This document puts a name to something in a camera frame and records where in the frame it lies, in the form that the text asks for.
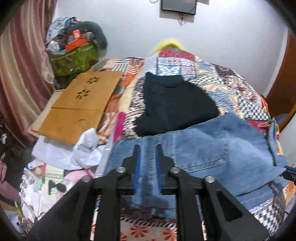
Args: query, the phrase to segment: brown door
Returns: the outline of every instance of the brown door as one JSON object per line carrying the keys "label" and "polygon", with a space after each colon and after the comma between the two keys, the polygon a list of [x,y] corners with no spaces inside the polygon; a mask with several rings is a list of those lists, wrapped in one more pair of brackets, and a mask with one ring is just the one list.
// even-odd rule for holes
{"label": "brown door", "polygon": [[289,114],[296,103],[296,40],[290,32],[282,66],[266,102],[271,116]]}

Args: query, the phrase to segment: jeans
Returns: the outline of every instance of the jeans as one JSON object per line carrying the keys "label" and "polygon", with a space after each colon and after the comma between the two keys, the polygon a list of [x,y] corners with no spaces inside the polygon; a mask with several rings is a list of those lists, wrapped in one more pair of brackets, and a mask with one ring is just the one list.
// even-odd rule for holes
{"label": "jeans", "polygon": [[267,138],[233,113],[218,116],[184,130],[171,131],[115,143],[105,174],[120,166],[141,148],[139,187],[123,202],[153,215],[176,218],[175,196],[163,196],[158,188],[155,148],[190,175],[214,176],[247,209],[274,197],[288,183],[281,177],[286,158],[276,153],[276,126],[273,121]]}

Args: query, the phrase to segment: striped curtain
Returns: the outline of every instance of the striped curtain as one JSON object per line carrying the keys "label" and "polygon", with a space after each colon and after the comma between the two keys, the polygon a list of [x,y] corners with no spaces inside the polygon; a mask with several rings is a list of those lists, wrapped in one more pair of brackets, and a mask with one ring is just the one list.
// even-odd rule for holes
{"label": "striped curtain", "polygon": [[44,41],[57,0],[26,0],[0,36],[0,113],[24,146],[28,127],[53,90],[54,75]]}

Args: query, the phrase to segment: white wall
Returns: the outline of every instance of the white wall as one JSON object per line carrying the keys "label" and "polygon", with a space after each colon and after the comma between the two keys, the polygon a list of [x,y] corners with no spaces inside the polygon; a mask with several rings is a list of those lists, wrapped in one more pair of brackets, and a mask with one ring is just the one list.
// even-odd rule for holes
{"label": "white wall", "polygon": [[296,115],[281,131],[280,139],[284,155],[287,157],[288,165],[296,164]]}
{"label": "white wall", "polygon": [[180,26],[160,1],[58,0],[59,16],[98,23],[108,40],[106,58],[149,56],[166,39],[205,61],[236,70],[262,94],[277,75],[287,29],[265,0],[210,0]]}

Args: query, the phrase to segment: metal bolt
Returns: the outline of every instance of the metal bolt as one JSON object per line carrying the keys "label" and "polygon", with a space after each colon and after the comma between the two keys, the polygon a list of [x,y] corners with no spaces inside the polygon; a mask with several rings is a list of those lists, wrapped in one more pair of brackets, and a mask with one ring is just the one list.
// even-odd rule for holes
{"label": "metal bolt", "polygon": [[116,171],[119,172],[119,173],[124,173],[126,171],[126,168],[125,167],[118,167],[116,169]]}
{"label": "metal bolt", "polygon": [[206,176],[205,181],[207,183],[213,183],[214,181],[216,181],[216,178],[214,178],[213,176]]}
{"label": "metal bolt", "polygon": [[84,176],[84,177],[82,178],[82,181],[85,182],[85,183],[88,183],[88,182],[91,181],[91,177],[90,177],[90,176]]}
{"label": "metal bolt", "polygon": [[180,168],[178,168],[178,167],[172,167],[171,169],[170,169],[170,172],[172,172],[172,173],[178,173],[178,172],[180,172],[181,170],[180,170]]}

